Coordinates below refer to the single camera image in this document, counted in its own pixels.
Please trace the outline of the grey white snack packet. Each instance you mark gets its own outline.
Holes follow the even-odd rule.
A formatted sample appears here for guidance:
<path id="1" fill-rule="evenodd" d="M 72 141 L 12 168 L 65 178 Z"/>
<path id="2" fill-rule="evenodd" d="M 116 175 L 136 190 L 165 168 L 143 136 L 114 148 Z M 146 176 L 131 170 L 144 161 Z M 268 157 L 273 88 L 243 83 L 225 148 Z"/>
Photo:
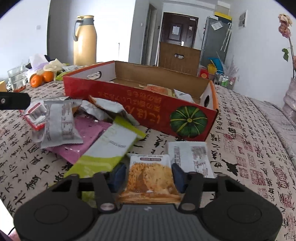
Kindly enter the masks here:
<path id="1" fill-rule="evenodd" d="M 41 141 L 42 149 L 78 139 L 73 109 L 79 108 L 81 103 L 82 101 L 79 99 L 47 100 L 44 102 L 47 112 Z"/>

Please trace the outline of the pink textured vase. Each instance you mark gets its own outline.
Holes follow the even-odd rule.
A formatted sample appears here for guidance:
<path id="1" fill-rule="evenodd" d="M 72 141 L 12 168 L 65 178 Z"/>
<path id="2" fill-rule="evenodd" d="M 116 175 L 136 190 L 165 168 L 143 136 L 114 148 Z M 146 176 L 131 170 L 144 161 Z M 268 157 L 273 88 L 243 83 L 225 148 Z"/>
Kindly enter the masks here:
<path id="1" fill-rule="evenodd" d="M 295 78 L 291 78 L 290 85 L 285 94 L 283 111 L 288 115 L 295 123 L 296 118 L 296 81 Z"/>

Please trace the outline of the calligraphy print tablecloth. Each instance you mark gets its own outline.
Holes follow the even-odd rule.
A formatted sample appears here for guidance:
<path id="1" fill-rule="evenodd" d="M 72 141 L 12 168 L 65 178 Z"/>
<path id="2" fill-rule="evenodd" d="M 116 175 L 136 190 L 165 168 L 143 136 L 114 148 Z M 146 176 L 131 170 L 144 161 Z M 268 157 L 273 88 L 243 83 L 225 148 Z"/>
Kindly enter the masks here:
<path id="1" fill-rule="evenodd" d="M 217 119 L 206 139 L 215 174 L 226 174 L 282 213 L 278 240 L 295 240 L 295 132 L 269 103 L 216 87 Z M 17 110 L 1 112 L 1 201 L 10 214 L 61 180 L 71 168 L 62 157 L 40 149 Z"/>

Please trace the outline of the orange tangerine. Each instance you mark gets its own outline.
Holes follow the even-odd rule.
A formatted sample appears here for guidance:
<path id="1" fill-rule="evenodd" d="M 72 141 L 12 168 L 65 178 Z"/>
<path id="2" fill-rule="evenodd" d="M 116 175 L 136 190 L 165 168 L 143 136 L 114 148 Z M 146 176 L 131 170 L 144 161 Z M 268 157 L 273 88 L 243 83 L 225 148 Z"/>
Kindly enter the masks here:
<path id="1" fill-rule="evenodd" d="M 43 81 L 45 83 L 48 83 L 54 80 L 55 74 L 54 72 L 51 72 L 51 71 L 45 71 L 43 72 L 42 77 L 43 77 Z"/>
<path id="2" fill-rule="evenodd" d="M 30 85 L 32 88 L 40 87 L 43 84 L 43 76 L 42 75 L 33 75 L 30 78 Z"/>

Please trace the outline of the red pumpkin cardboard box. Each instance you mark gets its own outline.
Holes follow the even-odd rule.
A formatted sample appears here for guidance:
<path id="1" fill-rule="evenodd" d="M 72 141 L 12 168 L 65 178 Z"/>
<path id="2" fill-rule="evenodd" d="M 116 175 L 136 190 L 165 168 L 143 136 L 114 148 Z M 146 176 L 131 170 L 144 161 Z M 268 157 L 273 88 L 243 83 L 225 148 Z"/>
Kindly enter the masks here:
<path id="1" fill-rule="evenodd" d="M 212 81 L 156 66 L 109 61 L 63 76 L 65 94 L 121 104 L 142 126 L 205 141 L 219 113 Z"/>

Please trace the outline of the silver snack packet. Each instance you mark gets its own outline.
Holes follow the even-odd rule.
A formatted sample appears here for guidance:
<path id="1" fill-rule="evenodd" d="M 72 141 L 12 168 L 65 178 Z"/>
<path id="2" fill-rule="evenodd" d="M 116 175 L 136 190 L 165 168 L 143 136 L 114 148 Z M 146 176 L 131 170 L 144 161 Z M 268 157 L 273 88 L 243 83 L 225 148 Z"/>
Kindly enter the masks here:
<path id="1" fill-rule="evenodd" d="M 139 125 L 139 122 L 125 110 L 123 105 L 115 101 L 90 96 L 89 100 L 82 101 L 80 108 L 99 121 L 114 120 L 119 115 L 132 125 Z"/>

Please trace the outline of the red white snack packet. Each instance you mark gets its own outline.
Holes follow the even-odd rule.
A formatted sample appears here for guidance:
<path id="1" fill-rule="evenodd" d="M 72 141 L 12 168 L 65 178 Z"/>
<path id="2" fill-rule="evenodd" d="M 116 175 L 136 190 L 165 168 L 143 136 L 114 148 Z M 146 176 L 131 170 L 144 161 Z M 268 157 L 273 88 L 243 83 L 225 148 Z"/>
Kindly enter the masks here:
<path id="1" fill-rule="evenodd" d="M 43 100 L 33 101 L 28 108 L 19 112 L 33 130 L 40 131 L 44 128 L 47 109 Z"/>

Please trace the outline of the red gift box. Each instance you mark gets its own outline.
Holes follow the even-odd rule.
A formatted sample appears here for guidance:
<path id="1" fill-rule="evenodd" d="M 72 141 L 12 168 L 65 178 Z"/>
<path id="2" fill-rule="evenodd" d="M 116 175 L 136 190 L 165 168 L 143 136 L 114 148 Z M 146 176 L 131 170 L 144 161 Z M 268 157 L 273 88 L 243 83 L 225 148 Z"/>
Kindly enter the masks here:
<path id="1" fill-rule="evenodd" d="M 209 72 L 207 69 L 201 69 L 199 76 L 204 79 L 209 79 Z"/>

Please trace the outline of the grey refrigerator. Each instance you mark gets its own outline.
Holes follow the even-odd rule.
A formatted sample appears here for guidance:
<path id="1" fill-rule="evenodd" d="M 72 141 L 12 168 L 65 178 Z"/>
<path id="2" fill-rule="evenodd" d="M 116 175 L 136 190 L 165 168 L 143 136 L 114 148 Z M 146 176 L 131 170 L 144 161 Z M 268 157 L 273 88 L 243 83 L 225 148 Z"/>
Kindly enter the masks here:
<path id="1" fill-rule="evenodd" d="M 201 49 L 200 64 L 207 67 L 211 58 L 224 63 L 232 30 L 232 21 L 221 16 L 208 16 Z"/>

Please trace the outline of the wooden chair back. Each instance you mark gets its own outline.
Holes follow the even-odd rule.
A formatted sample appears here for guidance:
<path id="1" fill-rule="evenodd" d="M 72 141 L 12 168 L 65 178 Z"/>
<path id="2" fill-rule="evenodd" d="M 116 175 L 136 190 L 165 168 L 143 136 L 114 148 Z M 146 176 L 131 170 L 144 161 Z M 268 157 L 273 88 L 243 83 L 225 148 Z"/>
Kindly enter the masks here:
<path id="1" fill-rule="evenodd" d="M 160 42 L 158 66 L 197 76 L 201 50 Z"/>

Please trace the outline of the orange tangerine rear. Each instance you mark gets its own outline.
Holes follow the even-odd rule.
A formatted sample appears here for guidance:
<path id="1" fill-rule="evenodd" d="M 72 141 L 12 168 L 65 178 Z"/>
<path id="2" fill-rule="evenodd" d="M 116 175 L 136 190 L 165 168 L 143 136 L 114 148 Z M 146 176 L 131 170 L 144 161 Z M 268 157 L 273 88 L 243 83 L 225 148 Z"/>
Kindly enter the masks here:
<path id="1" fill-rule="evenodd" d="M 42 77 L 43 77 L 43 81 L 45 83 L 48 83 L 54 80 L 55 74 L 54 72 L 51 72 L 51 71 L 45 71 L 43 72 Z"/>

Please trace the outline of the pink snack bag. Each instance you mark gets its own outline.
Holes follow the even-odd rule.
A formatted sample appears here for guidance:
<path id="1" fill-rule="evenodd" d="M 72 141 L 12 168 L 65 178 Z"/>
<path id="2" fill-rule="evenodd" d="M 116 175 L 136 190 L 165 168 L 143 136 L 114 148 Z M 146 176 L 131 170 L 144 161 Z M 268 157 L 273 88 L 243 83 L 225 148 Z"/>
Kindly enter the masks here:
<path id="1" fill-rule="evenodd" d="M 69 140 L 61 145 L 55 144 L 46 150 L 60 155 L 67 162 L 75 164 L 78 159 L 92 146 L 92 144 L 111 126 L 105 121 L 91 118 L 74 118 L 78 139 Z"/>

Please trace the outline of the white printed snack packet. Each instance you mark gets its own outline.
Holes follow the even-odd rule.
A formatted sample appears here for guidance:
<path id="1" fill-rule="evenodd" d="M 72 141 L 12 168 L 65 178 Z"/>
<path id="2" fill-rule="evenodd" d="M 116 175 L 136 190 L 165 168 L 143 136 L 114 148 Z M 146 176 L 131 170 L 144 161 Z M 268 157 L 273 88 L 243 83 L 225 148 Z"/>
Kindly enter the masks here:
<path id="1" fill-rule="evenodd" d="M 216 178 L 213 173 L 205 142 L 169 142 L 171 164 L 176 163 L 184 172 L 201 173 L 206 178 Z"/>

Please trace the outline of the green white snack bag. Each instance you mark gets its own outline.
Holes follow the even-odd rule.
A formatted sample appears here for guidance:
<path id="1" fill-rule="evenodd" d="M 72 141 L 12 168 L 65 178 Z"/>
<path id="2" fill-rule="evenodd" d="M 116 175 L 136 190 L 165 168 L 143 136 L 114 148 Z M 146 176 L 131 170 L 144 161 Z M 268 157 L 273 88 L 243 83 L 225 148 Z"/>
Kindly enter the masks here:
<path id="1" fill-rule="evenodd" d="M 133 144 L 146 134 L 121 116 L 91 145 L 78 161 L 64 174 L 92 177 L 98 172 L 110 172 L 121 161 Z"/>

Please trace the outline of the orange cracker snack packet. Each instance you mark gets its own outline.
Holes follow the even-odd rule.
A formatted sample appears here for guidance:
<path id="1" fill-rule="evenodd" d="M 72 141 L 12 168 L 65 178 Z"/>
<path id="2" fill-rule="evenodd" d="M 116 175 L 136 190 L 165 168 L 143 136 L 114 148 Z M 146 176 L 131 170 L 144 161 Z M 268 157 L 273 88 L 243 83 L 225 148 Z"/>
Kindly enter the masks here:
<path id="1" fill-rule="evenodd" d="M 181 195 L 175 187 L 169 155 L 131 155 L 121 203 L 179 203 Z"/>

